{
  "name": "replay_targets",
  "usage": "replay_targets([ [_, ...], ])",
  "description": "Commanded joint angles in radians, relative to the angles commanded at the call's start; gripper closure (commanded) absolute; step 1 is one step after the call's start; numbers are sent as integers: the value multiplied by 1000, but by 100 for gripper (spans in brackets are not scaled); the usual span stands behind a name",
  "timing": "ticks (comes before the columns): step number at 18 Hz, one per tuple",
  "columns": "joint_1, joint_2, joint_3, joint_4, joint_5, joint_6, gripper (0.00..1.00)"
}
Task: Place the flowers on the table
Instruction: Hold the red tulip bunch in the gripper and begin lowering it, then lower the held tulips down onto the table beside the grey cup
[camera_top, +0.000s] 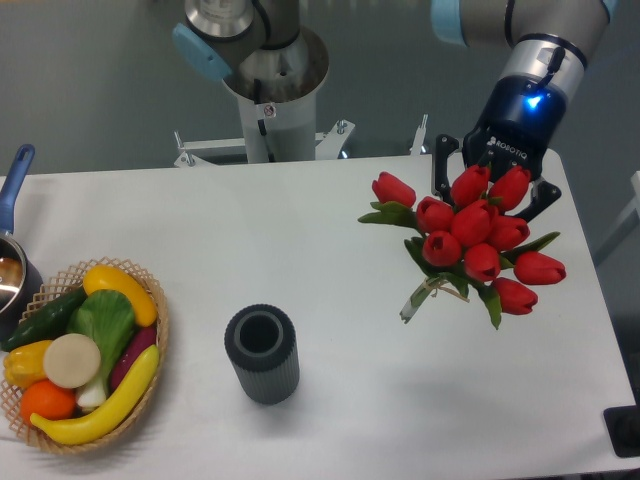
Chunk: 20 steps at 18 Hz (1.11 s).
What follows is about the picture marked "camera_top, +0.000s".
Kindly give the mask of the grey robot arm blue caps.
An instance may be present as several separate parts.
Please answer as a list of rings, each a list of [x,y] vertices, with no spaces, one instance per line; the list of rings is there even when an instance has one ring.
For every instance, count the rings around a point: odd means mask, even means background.
[[[530,176],[532,220],[559,197],[542,160],[616,5],[612,1],[435,1],[436,36],[463,46],[498,44],[511,55],[474,128],[442,135],[432,190],[451,197],[447,160],[490,165],[493,180],[510,167]],[[329,68],[327,49],[300,22],[296,1],[188,1],[172,32],[176,49],[199,74],[235,96],[252,163],[334,158],[342,142],[316,138],[316,95]]]

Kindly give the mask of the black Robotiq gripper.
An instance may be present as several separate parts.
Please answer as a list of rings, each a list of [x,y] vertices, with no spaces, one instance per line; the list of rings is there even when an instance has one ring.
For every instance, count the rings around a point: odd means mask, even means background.
[[[494,152],[490,180],[495,182],[514,166],[530,174],[531,201],[514,217],[531,221],[561,197],[558,186],[542,174],[542,160],[567,108],[565,97],[547,86],[540,88],[524,76],[507,76],[495,85],[475,127],[460,142],[448,134],[436,137],[432,154],[432,193],[453,204],[449,174],[455,177],[482,163]]]

